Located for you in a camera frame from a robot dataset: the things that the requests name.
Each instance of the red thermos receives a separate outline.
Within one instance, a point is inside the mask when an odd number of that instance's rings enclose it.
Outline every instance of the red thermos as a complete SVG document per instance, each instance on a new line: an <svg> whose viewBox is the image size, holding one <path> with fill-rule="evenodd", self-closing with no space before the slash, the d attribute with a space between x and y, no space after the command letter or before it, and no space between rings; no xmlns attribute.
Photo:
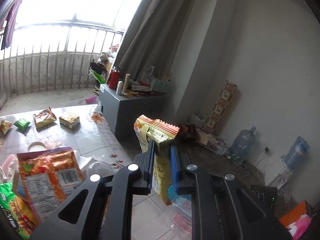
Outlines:
<svg viewBox="0 0 320 240"><path fill-rule="evenodd" d="M120 67L113 67L110 74L109 88L116 89L120 78Z"/></svg>

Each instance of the metal railing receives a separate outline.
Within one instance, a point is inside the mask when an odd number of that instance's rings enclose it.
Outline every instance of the metal railing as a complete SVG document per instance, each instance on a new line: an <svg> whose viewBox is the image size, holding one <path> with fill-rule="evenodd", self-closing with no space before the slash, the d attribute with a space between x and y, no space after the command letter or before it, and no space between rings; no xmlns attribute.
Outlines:
<svg viewBox="0 0 320 240"><path fill-rule="evenodd" d="M78 89L81 85L88 88L86 63L120 43L123 33L123 29L79 20L17 26L12 45L0 51L2 86L10 96L21 90L33 93L36 84L38 92L57 86L65 89L66 85L72 89L75 84Z"/></svg>

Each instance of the gray curtain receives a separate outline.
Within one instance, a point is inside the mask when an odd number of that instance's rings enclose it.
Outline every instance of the gray curtain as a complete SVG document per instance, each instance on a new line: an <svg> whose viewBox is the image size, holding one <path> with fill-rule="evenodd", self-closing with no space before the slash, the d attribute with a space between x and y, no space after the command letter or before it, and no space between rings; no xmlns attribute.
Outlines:
<svg viewBox="0 0 320 240"><path fill-rule="evenodd" d="M167 75L194 0L142 0L124 34L115 66L139 80L143 70Z"/></svg>

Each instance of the basket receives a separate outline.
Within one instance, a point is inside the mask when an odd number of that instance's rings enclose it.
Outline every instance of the basket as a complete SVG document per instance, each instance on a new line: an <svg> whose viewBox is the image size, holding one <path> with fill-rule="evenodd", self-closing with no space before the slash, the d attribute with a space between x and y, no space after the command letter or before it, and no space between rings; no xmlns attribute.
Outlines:
<svg viewBox="0 0 320 240"><path fill-rule="evenodd" d="M155 92L166 93L168 90L169 81L154 79L150 84L150 89Z"/></svg>

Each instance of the cardboard tube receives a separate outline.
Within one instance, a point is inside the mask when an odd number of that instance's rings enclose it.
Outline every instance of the cardboard tube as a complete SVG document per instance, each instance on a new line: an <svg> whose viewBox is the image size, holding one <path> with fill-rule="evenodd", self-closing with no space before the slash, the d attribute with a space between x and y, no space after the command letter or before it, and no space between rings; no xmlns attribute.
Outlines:
<svg viewBox="0 0 320 240"><path fill-rule="evenodd" d="M123 84L122 93L127 92L127 88L128 88L128 85L129 85L130 77L131 77L131 75L130 75L130 74L126 74L126 75L125 75L125 79L124 79L124 84Z"/></svg>

